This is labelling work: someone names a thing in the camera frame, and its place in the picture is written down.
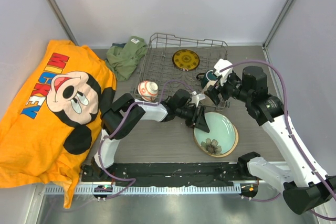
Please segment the light green flower plate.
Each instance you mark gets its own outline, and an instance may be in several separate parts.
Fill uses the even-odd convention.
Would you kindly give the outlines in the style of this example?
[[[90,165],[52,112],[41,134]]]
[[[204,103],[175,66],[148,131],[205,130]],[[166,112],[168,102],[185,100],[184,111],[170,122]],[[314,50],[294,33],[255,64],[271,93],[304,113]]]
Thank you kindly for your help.
[[[216,112],[205,113],[209,133],[194,129],[196,145],[207,155],[225,157],[238,144],[238,132],[232,122],[224,115]]]

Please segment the cream bird painted plate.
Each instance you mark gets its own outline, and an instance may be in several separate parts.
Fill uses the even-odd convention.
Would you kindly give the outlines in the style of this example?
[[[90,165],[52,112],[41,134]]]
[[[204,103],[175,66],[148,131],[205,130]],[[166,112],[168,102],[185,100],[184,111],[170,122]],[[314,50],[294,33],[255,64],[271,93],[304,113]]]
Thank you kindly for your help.
[[[209,133],[194,129],[193,137],[196,145],[207,155],[221,158],[228,156],[238,144],[238,132],[229,124],[213,127]]]

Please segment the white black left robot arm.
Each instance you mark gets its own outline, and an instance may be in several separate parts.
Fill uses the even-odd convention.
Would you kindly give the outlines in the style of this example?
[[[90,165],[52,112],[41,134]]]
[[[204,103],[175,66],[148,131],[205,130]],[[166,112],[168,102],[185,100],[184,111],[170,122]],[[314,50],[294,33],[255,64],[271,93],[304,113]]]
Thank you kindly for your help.
[[[204,106],[198,108],[192,103],[192,95],[184,89],[159,102],[140,101],[129,93],[122,95],[101,116],[101,140],[91,159],[92,176],[102,182],[111,177],[111,166],[120,141],[141,120],[168,122],[179,117],[185,120],[188,127],[208,133],[210,129],[204,110]]]

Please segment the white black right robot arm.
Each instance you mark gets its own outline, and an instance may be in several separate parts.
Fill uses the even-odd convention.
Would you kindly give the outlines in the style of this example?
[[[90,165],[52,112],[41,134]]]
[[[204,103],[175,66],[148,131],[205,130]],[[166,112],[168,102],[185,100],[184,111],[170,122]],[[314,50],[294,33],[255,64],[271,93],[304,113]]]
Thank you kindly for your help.
[[[220,60],[214,67],[215,85],[205,94],[215,103],[219,96],[245,104],[248,114],[271,137],[289,171],[267,162],[256,152],[238,158],[237,173],[242,179],[260,178],[277,189],[287,206],[300,215],[335,198],[335,176],[328,175],[315,160],[291,121],[287,99],[269,94],[267,75],[259,66],[246,66],[242,77],[234,65]]]

